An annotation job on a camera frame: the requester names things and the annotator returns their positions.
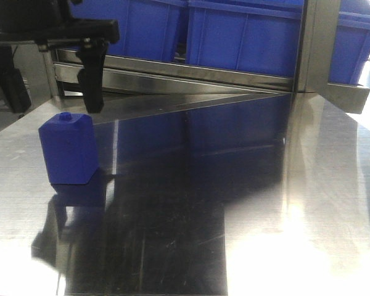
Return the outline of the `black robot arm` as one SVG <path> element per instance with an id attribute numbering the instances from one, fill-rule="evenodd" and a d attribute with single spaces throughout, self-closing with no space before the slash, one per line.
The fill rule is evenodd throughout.
<path id="1" fill-rule="evenodd" d="M 70 1 L 0 1 L 0 45 L 35 43 L 40 52 L 77 47 L 77 80 L 88 113 L 104 106 L 102 72 L 108 47 L 120 39 L 117 20 L 75 18 Z"/>

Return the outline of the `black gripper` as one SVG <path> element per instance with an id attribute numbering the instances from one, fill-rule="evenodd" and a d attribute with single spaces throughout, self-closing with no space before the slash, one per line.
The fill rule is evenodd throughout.
<path id="1" fill-rule="evenodd" d="M 102 76 L 108 42 L 115 44 L 120 39 L 117 20 L 74 18 L 57 27 L 20 33 L 5 33 L 0 29 L 0 45 L 35 43 L 48 49 L 78 45 L 86 39 L 104 40 L 84 43 L 76 51 L 83 65 L 77 79 L 86 110 L 88 113 L 100 113 L 104 106 Z M 0 46 L 0 88 L 4 101 L 13 113 L 24 113 L 31 107 L 22 74 L 14 65 L 11 46 Z"/>

